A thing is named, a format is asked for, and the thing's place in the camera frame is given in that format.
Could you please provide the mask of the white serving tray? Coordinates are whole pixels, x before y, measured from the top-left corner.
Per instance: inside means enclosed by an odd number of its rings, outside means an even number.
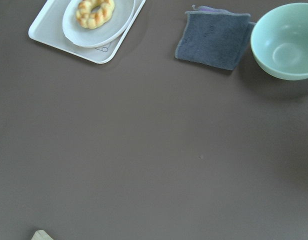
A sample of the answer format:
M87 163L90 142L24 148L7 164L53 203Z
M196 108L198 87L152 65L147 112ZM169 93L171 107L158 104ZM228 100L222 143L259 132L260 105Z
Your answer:
M101 27L88 29L75 17L79 1L48 0L29 27L28 36L93 63L107 63L116 55L145 1L114 3L112 18Z

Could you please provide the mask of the dark grey folded cloth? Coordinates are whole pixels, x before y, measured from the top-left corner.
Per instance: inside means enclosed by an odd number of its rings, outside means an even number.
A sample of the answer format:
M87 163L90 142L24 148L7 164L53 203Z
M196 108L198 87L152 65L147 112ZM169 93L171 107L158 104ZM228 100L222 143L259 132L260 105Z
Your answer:
M239 64L255 26L248 13L233 13L209 6L185 12L186 26L175 57L232 71Z

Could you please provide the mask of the white round plate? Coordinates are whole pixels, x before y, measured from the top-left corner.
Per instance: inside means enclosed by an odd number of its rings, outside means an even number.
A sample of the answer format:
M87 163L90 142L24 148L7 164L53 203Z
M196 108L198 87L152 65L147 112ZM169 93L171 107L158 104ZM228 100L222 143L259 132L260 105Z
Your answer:
M62 19L62 30L68 40L83 48L100 47L118 37L127 28L135 9L134 0L114 0L111 19L98 28L88 29L80 26L76 19L76 10L81 1L72 0L68 4Z

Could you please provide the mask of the mint green bowl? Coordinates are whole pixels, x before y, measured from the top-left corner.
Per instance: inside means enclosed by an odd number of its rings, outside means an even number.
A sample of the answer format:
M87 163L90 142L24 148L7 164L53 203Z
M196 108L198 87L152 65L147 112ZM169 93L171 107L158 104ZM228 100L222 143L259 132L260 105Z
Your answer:
M255 24L250 45L255 61L269 75L308 79L308 3L289 3L267 12Z

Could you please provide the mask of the wooden cutting board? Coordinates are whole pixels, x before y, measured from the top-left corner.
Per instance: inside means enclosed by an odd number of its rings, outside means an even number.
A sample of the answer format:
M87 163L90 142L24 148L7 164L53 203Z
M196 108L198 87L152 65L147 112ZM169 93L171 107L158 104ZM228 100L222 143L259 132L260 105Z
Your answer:
M33 234L31 240L54 240L46 231L37 230Z

